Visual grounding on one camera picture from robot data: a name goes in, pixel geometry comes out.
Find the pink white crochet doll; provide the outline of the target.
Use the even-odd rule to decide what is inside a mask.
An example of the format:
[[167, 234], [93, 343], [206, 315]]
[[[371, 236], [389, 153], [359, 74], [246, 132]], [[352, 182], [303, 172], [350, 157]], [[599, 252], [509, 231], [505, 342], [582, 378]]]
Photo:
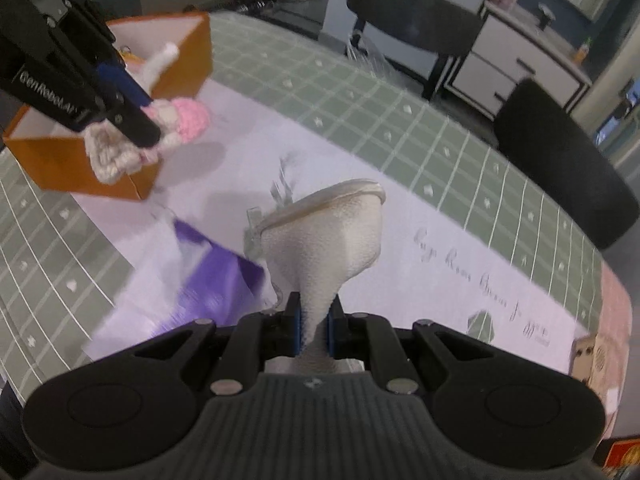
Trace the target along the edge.
[[208, 128], [209, 112], [200, 101], [150, 96], [154, 84], [178, 61], [179, 54], [178, 46], [168, 42], [133, 70], [113, 63], [98, 66], [100, 81], [112, 84], [122, 105], [131, 110], [129, 115], [113, 113], [82, 132], [91, 168], [101, 183], [113, 184], [125, 174], [155, 164]]

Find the purple tissue pack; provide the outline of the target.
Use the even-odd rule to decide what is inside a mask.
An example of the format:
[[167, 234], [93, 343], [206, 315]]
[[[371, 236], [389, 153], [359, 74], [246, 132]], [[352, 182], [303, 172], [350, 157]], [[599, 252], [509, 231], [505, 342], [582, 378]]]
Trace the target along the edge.
[[162, 220], [84, 351], [96, 361], [200, 318], [232, 326], [278, 302], [264, 266], [188, 222]]

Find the orange storage box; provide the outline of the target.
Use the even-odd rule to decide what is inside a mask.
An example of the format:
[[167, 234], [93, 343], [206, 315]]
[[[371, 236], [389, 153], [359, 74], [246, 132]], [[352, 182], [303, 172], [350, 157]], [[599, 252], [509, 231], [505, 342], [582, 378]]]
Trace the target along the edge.
[[40, 188], [145, 200], [167, 152], [197, 138], [213, 71], [205, 12], [119, 18], [107, 32], [39, 22], [3, 34], [1, 85], [23, 101], [3, 137]]

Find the green grid tablecloth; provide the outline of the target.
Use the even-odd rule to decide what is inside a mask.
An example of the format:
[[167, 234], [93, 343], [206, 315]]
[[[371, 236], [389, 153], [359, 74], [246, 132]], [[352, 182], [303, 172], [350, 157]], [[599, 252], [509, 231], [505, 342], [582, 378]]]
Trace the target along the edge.
[[[245, 16], [209, 19], [214, 66], [204, 84], [221, 84], [291, 119], [499, 249], [574, 318], [575, 339], [601, 334], [620, 345], [623, 383], [599, 390], [618, 399], [629, 354], [629, 296], [544, 192], [430, 103], [341, 55]], [[9, 149], [2, 153], [1, 373], [19, 398], [85, 362], [85, 344], [132, 271], [81, 207], [83, 198], [115, 200], [44, 190]]]

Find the plastic bag on floor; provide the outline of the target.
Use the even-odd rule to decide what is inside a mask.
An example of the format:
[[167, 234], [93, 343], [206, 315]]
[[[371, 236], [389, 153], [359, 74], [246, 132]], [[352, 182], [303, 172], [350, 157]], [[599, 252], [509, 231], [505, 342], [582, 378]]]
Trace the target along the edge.
[[376, 78], [391, 80], [396, 74], [396, 70], [387, 62], [376, 45], [358, 28], [348, 36], [346, 55], [352, 62]]

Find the black chair right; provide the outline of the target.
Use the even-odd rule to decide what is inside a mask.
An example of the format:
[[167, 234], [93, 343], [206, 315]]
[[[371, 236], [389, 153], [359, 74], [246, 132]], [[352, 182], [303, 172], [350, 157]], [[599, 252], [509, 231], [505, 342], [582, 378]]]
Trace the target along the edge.
[[533, 79], [520, 81], [494, 119], [498, 151], [605, 250], [639, 219], [629, 185], [573, 118]]

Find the black chair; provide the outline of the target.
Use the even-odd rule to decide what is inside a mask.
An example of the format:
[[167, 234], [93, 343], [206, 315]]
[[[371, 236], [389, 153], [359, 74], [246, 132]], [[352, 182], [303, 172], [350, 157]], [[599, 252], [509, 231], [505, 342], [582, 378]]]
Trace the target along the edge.
[[355, 28], [370, 25], [410, 47], [434, 54], [430, 76], [423, 78], [386, 58], [393, 68], [423, 84], [422, 98], [431, 100], [447, 64], [467, 56], [483, 27], [483, 20], [448, 0], [347, 0], [356, 15]]
[[498, 151], [605, 250], [639, 219], [629, 185], [573, 118], [533, 79], [520, 81], [494, 119]]

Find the black chair left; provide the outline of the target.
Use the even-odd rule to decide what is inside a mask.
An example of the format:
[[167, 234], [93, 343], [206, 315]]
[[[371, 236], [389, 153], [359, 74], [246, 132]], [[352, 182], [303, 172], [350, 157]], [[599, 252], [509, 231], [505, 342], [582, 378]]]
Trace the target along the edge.
[[483, 27], [483, 20], [448, 0], [347, 0], [356, 15], [355, 28], [370, 25], [410, 47], [434, 54], [430, 76], [423, 78], [386, 58], [393, 68], [423, 84], [422, 98], [431, 100], [447, 64], [467, 56]]

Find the white drawer cabinet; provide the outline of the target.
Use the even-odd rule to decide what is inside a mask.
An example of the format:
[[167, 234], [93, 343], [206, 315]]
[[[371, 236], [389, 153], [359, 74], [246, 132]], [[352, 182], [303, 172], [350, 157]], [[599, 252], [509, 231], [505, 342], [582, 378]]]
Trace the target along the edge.
[[563, 110], [574, 110], [592, 81], [559, 49], [551, 32], [534, 26], [522, 12], [489, 1], [480, 18], [480, 33], [470, 52], [451, 66], [446, 90], [492, 119], [521, 80], [533, 79]]

